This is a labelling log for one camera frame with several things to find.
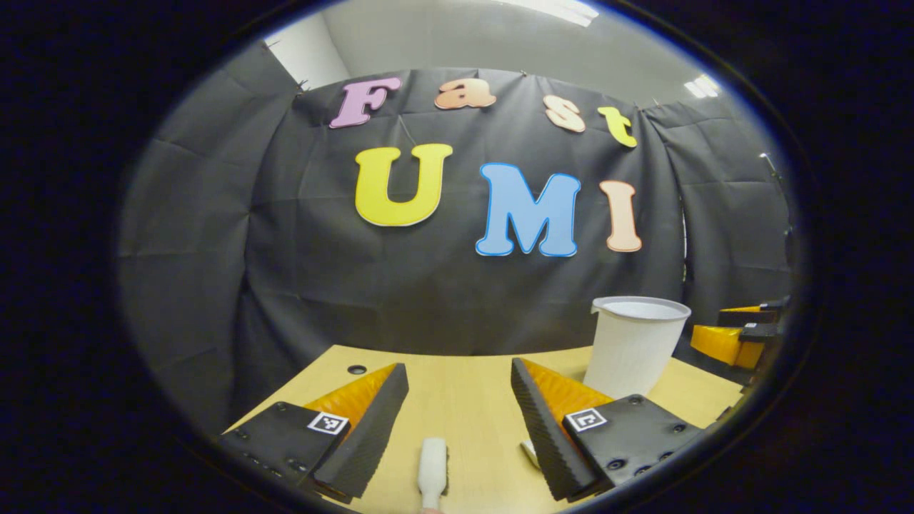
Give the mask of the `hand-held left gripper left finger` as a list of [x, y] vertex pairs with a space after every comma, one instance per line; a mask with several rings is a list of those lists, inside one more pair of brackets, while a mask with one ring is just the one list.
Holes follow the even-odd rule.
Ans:
[[290, 494], [352, 501], [375, 475], [408, 391], [406, 366], [393, 363], [304, 405], [275, 401], [218, 444]]

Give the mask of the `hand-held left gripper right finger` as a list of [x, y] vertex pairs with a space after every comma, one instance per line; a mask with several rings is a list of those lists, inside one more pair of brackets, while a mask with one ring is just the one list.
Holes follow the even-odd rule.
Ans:
[[704, 432], [643, 395], [611, 399], [526, 358], [512, 359], [511, 387], [555, 500], [620, 487]]

